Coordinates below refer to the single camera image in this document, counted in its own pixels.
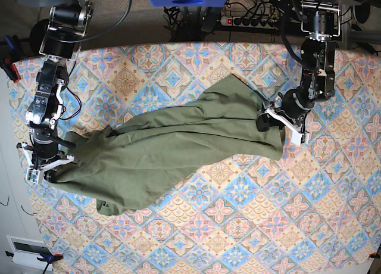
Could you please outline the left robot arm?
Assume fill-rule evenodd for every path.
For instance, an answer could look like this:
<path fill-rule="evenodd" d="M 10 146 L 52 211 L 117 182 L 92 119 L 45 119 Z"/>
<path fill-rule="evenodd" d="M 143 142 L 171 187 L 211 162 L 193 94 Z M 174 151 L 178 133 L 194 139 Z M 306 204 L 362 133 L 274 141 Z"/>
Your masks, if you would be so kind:
<path fill-rule="evenodd" d="M 297 56 L 286 37 L 286 22 L 294 11 L 301 29 L 308 33 Z M 335 96 L 334 37 L 341 34 L 340 7 L 336 3 L 313 0 L 290 0 L 281 22 L 281 38 L 291 57 L 302 66 L 297 88 L 279 93 L 273 101 L 262 104 L 257 118 L 261 132 L 271 127 L 288 127 L 305 133 L 305 120 L 316 102 L 325 102 Z"/>

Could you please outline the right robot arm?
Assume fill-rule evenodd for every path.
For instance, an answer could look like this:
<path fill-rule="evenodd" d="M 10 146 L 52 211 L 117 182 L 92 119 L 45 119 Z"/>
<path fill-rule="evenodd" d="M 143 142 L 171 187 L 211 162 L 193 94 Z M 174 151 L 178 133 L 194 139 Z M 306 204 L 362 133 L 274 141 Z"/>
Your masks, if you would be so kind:
<path fill-rule="evenodd" d="M 57 124 L 64 112 L 61 96 L 69 83 L 67 61 L 80 48 L 92 16 L 90 0 L 74 0 L 66 6 L 53 6 L 40 54 L 43 66 L 36 76 L 36 92 L 25 119 L 31 143 L 18 144 L 27 159 L 26 182 L 41 184 L 54 181 L 60 166 L 74 163 L 60 147 L 75 148 L 75 144 L 58 136 Z"/>

